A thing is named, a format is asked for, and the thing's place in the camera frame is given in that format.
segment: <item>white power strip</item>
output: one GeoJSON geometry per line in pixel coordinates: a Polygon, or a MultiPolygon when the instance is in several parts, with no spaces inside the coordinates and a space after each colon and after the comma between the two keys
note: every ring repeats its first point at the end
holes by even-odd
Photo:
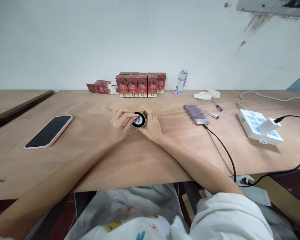
{"type": "Polygon", "coordinates": [[[283,139],[275,130],[267,134],[262,134],[259,131],[258,126],[266,121],[266,118],[261,113],[241,109],[237,116],[249,138],[258,140],[262,144],[277,145],[283,142],[283,139]]]}

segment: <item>cardboard box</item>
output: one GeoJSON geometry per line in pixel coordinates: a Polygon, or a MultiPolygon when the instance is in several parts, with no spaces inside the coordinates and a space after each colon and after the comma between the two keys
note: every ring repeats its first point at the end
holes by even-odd
{"type": "Polygon", "coordinates": [[[97,80],[94,84],[86,84],[89,89],[89,92],[92,93],[102,93],[110,95],[118,93],[118,87],[115,82],[97,80]]]}
{"type": "Polygon", "coordinates": [[[139,97],[148,97],[148,76],[138,75],[137,83],[138,83],[139,97]]]}
{"type": "Polygon", "coordinates": [[[138,96],[137,75],[127,75],[127,84],[130,97],[138,96]]]}
{"type": "Polygon", "coordinates": [[[120,97],[130,97],[126,75],[117,75],[116,81],[117,81],[120,97]]]}
{"type": "Polygon", "coordinates": [[[166,85],[166,73],[157,73],[158,75],[158,93],[164,92],[164,86],[166,85]]]}
{"type": "Polygon", "coordinates": [[[148,97],[157,96],[158,76],[148,75],[148,97]]]}

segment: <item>plastic water bottle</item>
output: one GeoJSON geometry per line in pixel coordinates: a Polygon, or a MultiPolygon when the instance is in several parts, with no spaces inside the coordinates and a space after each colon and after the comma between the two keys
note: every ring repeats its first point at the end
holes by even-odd
{"type": "Polygon", "coordinates": [[[183,87],[186,84],[187,77],[188,77],[188,69],[182,68],[182,71],[179,73],[176,91],[174,92],[176,95],[182,94],[183,87]]]}

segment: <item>person's left hand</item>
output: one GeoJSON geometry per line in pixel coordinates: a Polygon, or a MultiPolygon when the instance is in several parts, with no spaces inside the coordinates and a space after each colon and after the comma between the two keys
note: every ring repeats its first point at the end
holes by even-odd
{"type": "Polygon", "coordinates": [[[109,140],[112,142],[120,142],[127,135],[132,122],[138,117],[138,114],[131,112],[128,109],[113,110],[111,118],[109,140]]]}

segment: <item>white tissue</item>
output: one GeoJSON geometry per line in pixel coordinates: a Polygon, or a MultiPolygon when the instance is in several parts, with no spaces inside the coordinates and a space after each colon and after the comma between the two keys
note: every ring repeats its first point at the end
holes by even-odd
{"type": "Polygon", "coordinates": [[[194,98],[199,98],[202,100],[210,100],[211,98],[219,98],[221,95],[220,92],[216,90],[208,89],[207,92],[199,92],[198,94],[194,94],[194,98]]]}

